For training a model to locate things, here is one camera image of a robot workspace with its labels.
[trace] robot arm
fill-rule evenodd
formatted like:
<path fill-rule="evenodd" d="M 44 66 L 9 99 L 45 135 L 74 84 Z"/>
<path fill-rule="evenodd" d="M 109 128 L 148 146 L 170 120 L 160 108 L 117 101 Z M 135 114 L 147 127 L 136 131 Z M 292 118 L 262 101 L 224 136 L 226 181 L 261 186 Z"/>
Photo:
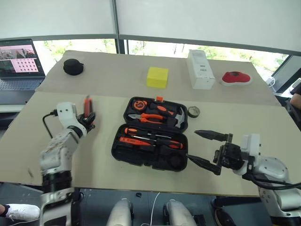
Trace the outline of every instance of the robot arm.
<path fill-rule="evenodd" d="M 71 187 L 72 156 L 80 140 L 94 128 L 95 113 L 77 116 L 76 107 L 70 102 L 59 103 L 56 112 L 64 129 L 40 155 L 44 192 L 40 226 L 78 226 L 79 201 Z"/>
<path fill-rule="evenodd" d="M 273 224 L 301 225 L 301 196 L 297 186 L 290 185 L 287 167 L 280 160 L 260 155 L 259 134 L 244 135 L 242 145 L 238 146 L 231 143 L 232 134 L 209 130 L 195 133 L 207 139 L 226 141 L 226 144 L 215 152 L 215 165 L 206 159 L 187 155 L 190 160 L 216 175 L 221 174 L 222 166 L 232 169 L 235 174 L 258 186 L 261 201 Z"/>

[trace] open tool case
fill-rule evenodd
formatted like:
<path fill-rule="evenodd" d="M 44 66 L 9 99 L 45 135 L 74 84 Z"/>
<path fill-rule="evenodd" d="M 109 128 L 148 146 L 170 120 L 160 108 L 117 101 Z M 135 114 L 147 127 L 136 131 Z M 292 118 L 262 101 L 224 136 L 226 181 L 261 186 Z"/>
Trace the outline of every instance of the open tool case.
<path fill-rule="evenodd" d="M 161 97 L 133 97 L 123 117 L 126 124 L 119 127 L 111 151 L 115 159 L 158 170 L 186 168 L 188 141 L 182 133 L 188 123 L 184 105 Z"/>

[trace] white shoe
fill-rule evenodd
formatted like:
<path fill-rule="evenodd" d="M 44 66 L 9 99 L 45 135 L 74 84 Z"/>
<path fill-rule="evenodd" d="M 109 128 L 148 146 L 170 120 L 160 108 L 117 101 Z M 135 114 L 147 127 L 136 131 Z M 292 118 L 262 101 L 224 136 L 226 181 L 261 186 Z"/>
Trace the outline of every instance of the white shoe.
<path fill-rule="evenodd" d="M 32 221 L 39 219 L 40 209 L 34 205 L 28 204 L 7 204 L 10 206 L 6 214 L 11 220 Z"/>

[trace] white box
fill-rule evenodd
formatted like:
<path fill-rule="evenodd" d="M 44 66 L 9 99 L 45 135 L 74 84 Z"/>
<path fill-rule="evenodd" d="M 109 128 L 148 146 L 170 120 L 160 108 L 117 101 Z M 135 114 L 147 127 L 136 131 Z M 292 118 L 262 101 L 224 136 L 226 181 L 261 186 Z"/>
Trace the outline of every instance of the white box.
<path fill-rule="evenodd" d="M 190 49 L 187 66 L 194 89 L 211 89 L 215 82 L 215 77 L 204 51 Z"/>

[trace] yellow sponge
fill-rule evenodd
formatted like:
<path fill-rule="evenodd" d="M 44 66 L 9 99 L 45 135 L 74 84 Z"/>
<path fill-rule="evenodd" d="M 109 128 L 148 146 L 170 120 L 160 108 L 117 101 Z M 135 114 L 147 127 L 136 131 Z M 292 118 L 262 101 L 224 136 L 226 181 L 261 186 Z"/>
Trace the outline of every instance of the yellow sponge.
<path fill-rule="evenodd" d="M 168 78 L 167 68 L 150 67 L 147 73 L 146 85 L 149 87 L 166 88 Z"/>

